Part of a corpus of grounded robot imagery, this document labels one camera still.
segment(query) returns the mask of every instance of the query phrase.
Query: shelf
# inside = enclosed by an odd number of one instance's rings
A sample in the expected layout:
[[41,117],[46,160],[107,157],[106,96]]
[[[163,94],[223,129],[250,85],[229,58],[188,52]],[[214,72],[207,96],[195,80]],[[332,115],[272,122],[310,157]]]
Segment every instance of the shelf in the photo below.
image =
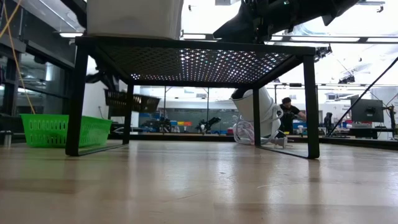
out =
[[125,37],[77,37],[76,44],[135,85],[252,88],[302,63],[315,48]]

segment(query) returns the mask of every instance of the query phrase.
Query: wooden floor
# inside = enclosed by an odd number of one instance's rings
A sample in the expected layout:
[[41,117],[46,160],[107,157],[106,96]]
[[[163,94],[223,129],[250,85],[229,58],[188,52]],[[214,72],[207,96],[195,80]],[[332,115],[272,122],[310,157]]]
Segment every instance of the wooden floor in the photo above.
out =
[[70,158],[15,145],[0,149],[0,223],[398,223],[398,151],[323,145],[308,161],[141,141]]

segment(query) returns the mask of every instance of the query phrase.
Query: black metal table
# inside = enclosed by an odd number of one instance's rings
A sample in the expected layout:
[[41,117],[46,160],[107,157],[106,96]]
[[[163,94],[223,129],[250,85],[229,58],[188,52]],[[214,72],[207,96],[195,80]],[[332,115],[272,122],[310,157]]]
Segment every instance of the black metal table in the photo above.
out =
[[349,135],[356,138],[372,138],[378,139],[378,133],[394,133],[395,130],[391,128],[350,128]]
[[65,152],[69,156],[107,150],[79,151],[81,112],[88,56],[117,73],[128,84],[123,144],[129,143],[131,98],[134,85],[190,86],[253,89],[255,145],[261,146],[259,89],[303,63],[308,126],[308,155],[319,157],[318,101],[315,86],[313,47],[232,44],[184,40],[125,37],[77,37],[75,89],[72,93]]

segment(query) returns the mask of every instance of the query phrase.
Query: mesh shelf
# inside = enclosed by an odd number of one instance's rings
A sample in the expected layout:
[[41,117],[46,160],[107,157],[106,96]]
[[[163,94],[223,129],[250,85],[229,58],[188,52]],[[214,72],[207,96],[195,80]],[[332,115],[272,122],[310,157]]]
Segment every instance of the mesh shelf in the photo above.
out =
[[103,48],[134,80],[254,83],[290,57],[233,50]]
[[295,55],[315,53],[309,47],[124,37],[79,37],[76,44],[95,46],[97,52],[102,52],[102,60],[122,71],[136,85],[166,82],[250,86],[286,65]]

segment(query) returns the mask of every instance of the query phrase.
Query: black cable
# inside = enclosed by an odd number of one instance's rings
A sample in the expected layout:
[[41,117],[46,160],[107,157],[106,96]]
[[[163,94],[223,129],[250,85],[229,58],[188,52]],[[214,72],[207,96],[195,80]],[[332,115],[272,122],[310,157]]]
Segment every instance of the black cable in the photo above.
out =
[[104,119],[104,117],[102,116],[101,107],[99,106],[98,109],[99,109],[99,113],[101,114],[101,118]]
[[387,105],[390,104],[391,101],[393,101],[397,96],[398,96],[398,93],[387,103]]
[[333,129],[328,133],[327,137],[330,137],[331,134],[335,131],[335,129],[337,128],[337,126],[343,121],[343,119],[346,117],[346,115],[351,111],[351,109],[360,101],[360,99],[372,88],[372,86],[374,84],[376,84],[381,77],[383,77],[396,63],[398,62],[398,57],[391,63],[390,66],[388,66],[388,68],[372,83],[370,84],[367,89],[361,94],[361,96],[359,96],[358,99],[356,99],[356,101],[350,106],[350,108],[348,108],[348,110],[342,115],[342,117],[340,118],[340,120],[335,124],[335,126],[333,127]]

